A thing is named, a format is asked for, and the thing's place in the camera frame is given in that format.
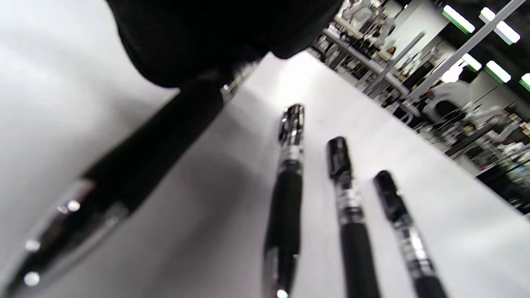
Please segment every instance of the pen cap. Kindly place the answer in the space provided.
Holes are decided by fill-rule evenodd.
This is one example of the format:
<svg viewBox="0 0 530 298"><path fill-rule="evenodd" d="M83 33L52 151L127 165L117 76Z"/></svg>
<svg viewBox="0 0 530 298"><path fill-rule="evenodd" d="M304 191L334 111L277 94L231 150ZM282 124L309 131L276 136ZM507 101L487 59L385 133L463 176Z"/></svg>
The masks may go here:
<svg viewBox="0 0 530 298"><path fill-rule="evenodd" d="M397 221L401 216L408 213L389 172L379 172L374 178L374 184L385 209L386 217L391 222Z"/></svg>
<svg viewBox="0 0 530 298"><path fill-rule="evenodd" d="M348 145L344 137L336 137L328 142L328 169L330 178L337 180L345 172L351 174Z"/></svg>

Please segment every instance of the pen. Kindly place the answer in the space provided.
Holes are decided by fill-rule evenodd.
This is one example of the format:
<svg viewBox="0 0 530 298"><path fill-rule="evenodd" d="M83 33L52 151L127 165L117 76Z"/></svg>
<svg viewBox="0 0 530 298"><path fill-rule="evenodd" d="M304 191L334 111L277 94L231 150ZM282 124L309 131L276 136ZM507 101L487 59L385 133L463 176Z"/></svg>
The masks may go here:
<svg viewBox="0 0 530 298"><path fill-rule="evenodd" d="M27 239L24 256L0 297L42 289L130 216L221 111L222 86L203 80L183 86L180 94L81 175Z"/></svg>
<svg viewBox="0 0 530 298"><path fill-rule="evenodd" d="M361 196L352 182L355 177L343 137L328 142L328 166L337 196L347 297L380 297Z"/></svg>
<svg viewBox="0 0 530 298"><path fill-rule="evenodd" d="M447 297L392 176L387 171L381 171L374 178L374 183L386 217L396 230L418 297Z"/></svg>
<svg viewBox="0 0 530 298"><path fill-rule="evenodd" d="M278 137L281 153L264 252L264 268L271 275L266 278L272 281L266 295L277 298L288 298L291 294L300 251L303 138L304 107L295 104L286 108L281 118Z"/></svg>

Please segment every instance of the pen clip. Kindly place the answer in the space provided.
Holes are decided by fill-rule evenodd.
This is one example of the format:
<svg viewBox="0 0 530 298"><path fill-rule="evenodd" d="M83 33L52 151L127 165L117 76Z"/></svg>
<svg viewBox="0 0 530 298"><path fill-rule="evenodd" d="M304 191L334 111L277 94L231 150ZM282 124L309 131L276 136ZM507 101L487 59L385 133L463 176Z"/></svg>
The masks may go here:
<svg viewBox="0 0 530 298"><path fill-rule="evenodd" d="M386 217L393 223L408 214L398 188L388 171L379 172L374 178L374 184L381 199Z"/></svg>
<svg viewBox="0 0 530 298"><path fill-rule="evenodd" d="M284 109L278 132L280 144L299 145L304 132L304 106L297 103Z"/></svg>

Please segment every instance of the white shirt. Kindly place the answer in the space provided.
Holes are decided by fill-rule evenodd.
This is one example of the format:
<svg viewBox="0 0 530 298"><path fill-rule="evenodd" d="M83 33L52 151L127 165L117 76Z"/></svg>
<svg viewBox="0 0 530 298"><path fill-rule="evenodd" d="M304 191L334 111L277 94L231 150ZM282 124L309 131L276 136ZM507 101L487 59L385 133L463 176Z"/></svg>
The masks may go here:
<svg viewBox="0 0 530 298"><path fill-rule="evenodd" d="M468 83L463 81L446 83L434 87L432 88L432 92L434 94L433 101L427 104L422 112L434 122L441 120L441 116L435 110L437 103L447 100L462 109L471 102L471 88Z"/></svg>

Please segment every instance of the metal pole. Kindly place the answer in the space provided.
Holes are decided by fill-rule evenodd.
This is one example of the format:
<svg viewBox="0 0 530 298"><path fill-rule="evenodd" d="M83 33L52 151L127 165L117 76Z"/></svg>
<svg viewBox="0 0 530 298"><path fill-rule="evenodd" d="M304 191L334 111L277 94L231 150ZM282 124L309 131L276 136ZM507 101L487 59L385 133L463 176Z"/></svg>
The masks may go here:
<svg viewBox="0 0 530 298"><path fill-rule="evenodd" d="M525 3L526 0L511 0L501 11L495 16L491 22L480 28L471 38L458 49L449 59L447 59L436 71L434 71L430 77L428 77L423 83L421 83L414 91L412 91L407 98L416 100L420 95L424 94L435 82L438 80L446 71L451 68L455 63L469 52L473 47L477 45L484 37L491 33L501 21L506 19L512 12L514 12L519 6Z"/></svg>
<svg viewBox="0 0 530 298"><path fill-rule="evenodd" d="M391 71L394 66L401 60L403 59L403 57L405 57L405 55L420 41L420 39L422 39L423 37L425 36L425 32L421 31L418 36L416 36L402 51L401 53L399 53L399 55L392 60L392 62L390 63L390 65L387 65L387 67L385 69L383 69L383 71L377 76L377 78L375 78L375 80L370 84L370 86L366 87L366 89L364 89L364 93L368 93L370 92L374 87L375 85L377 85L380 81L383 80L383 78L386 76L387 73L389 73L389 71Z"/></svg>

